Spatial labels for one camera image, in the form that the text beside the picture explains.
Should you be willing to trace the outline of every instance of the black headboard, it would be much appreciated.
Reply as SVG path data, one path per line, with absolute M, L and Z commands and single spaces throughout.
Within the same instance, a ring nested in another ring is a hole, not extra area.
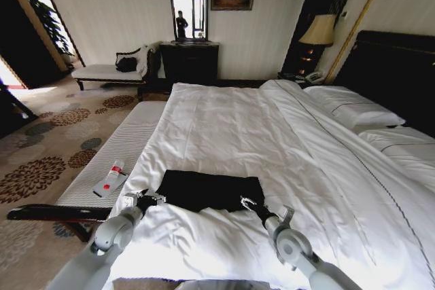
M 334 85 L 383 105 L 435 137 L 435 37 L 361 31 Z

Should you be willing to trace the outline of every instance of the potted plant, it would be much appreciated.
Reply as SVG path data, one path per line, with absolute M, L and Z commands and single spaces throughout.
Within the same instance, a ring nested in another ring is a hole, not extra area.
M 59 22 L 52 17 L 52 14 L 56 14 L 56 11 L 40 0 L 29 0 L 29 3 L 35 10 L 58 53 L 62 56 L 64 62 L 70 65 L 72 62 L 71 57 L 74 55 L 69 52 L 67 39 L 60 33 Z

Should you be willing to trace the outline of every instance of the bench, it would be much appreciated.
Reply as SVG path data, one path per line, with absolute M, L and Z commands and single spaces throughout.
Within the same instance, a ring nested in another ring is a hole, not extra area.
M 71 76 L 79 84 L 80 90 L 84 90 L 84 81 L 105 81 L 109 83 L 139 84 L 152 83 L 158 78 L 158 70 L 161 65 L 160 43 L 152 43 L 148 46 L 147 71 L 143 75 L 136 71 L 121 73 L 116 70 L 115 65 L 89 65 L 77 69 Z
M 9 220 L 58 221 L 84 242 L 92 232 L 80 223 L 100 223 L 106 220 L 122 186 L 106 198 L 99 198 L 92 187 L 105 178 L 116 159 L 124 160 L 127 174 L 136 164 L 162 115 L 164 101 L 141 102 L 118 126 L 98 153 L 74 179 L 55 205 L 28 204 L 12 209 Z

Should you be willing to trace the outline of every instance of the red label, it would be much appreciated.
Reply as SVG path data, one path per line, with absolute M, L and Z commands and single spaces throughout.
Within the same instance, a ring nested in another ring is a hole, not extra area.
M 121 173 L 121 168 L 119 166 L 112 166 L 111 171 L 116 171 L 117 173 Z

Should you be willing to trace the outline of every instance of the cream wall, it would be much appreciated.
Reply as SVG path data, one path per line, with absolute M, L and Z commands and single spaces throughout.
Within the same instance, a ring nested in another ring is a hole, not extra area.
M 254 0 L 249 12 L 209 12 L 209 39 L 220 42 L 219 76 L 274 78 L 281 70 L 304 0 Z M 85 64 L 173 39 L 170 0 L 54 0 Z
M 343 46 L 346 37 L 367 0 L 347 0 L 346 20 L 339 20 L 335 30 L 334 45 L 327 48 L 317 66 L 328 73 Z M 435 35 L 435 0 L 373 0 L 363 17 L 358 31 L 388 31 L 408 34 Z M 346 60 L 357 33 L 353 36 L 335 70 L 336 75 Z

